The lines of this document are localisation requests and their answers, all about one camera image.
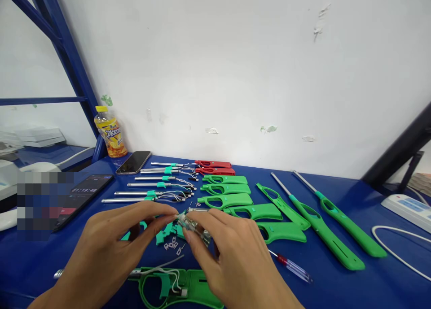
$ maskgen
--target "white wall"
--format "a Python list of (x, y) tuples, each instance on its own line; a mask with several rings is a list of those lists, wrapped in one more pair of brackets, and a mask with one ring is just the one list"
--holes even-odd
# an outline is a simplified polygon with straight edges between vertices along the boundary
[[(11, 0), (0, 0), (0, 30), (0, 98), (75, 96), (51, 41)], [(69, 144), (96, 142), (79, 103), (0, 106), (0, 126), (23, 123), (57, 126)]]
[(431, 0), (60, 1), (132, 151), (359, 178), (431, 98)]

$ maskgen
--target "red lighter handle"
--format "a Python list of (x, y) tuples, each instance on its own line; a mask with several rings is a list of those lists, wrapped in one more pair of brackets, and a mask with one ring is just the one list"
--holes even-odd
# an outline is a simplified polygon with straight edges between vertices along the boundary
[(201, 174), (235, 175), (232, 168), (197, 168), (196, 172)]
[(230, 162), (196, 160), (195, 163), (204, 168), (232, 168)]

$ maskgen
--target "blue metal frame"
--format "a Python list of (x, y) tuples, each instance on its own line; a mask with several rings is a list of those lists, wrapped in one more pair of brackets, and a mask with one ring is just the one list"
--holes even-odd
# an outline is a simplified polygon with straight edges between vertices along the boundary
[[(99, 132), (93, 119), (99, 104), (58, 1), (33, 0), (36, 9), (27, 0), (12, 1), (52, 41), (76, 97), (2, 98), (0, 105), (79, 102), (95, 137), (98, 138)], [(103, 148), (99, 149), (98, 157), (105, 154), (102, 150)]]

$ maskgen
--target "peeling paint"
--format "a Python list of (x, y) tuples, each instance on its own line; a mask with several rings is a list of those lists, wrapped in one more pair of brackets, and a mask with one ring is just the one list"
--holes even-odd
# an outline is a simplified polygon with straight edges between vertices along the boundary
[(206, 128), (205, 132), (210, 133), (210, 134), (218, 134), (219, 133), (218, 130), (216, 128), (214, 128), (214, 127), (212, 127), (212, 128)]

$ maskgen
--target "screwdriver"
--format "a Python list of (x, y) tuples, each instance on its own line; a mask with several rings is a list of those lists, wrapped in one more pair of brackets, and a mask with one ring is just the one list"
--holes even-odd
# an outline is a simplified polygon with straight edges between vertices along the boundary
[(294, 262), (291, 260), (285, 258), (284, 256), (280, 254), (276, 254), (270, 249), (268, 251), (274, 255), (277, 258), (277, 261), (283, 264), (288, 270), (290, 270), (293, 274), (304, 280), (305, 282), (311, 284), (313, 282), (313, 279), (311, 276), (301, 267), (297, 266)]

